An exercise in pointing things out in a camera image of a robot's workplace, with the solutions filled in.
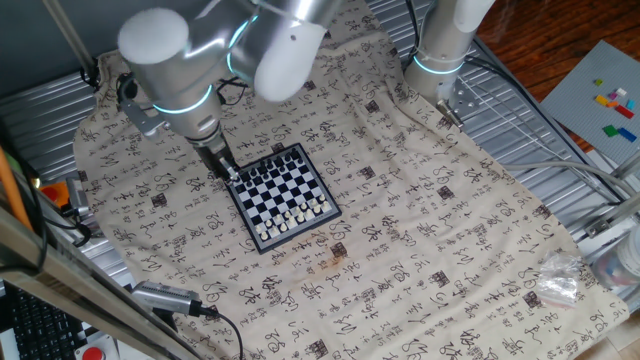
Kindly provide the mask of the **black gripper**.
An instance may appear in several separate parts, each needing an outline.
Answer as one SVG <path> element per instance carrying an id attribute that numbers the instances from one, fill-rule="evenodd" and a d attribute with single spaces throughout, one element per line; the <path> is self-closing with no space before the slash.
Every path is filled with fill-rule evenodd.
<path id="1" fill-rule="evenodd" d="M 239 167 L 235 159 L 228 156 L 228 144 L 223 137 L 211 138 L 199 144 L 197 152 L 217 178 L 229 183 L 239 177 Z"/>

